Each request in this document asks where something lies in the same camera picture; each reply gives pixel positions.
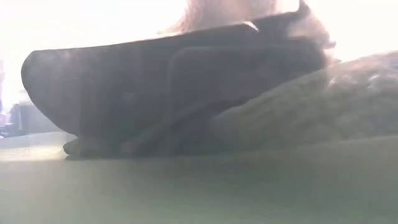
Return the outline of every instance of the blurry background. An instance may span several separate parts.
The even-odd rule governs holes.
[[[29,104],[20,69],[32,50],[116,44],[155,37],[183,16],[187,1],[0,0],[0,126],[16,103]],[[261,0],[219,0],[235,13],[249,1]],[[331,38],[337,41],[335,55],[343,61],[398,48],[395,41],[398,34],[392,26],[392,21],[397,19],[398,2],[307,2],[326,25]],[[292,11],[297,6],[297,0],[279,0],[277,5],[279,12]]]

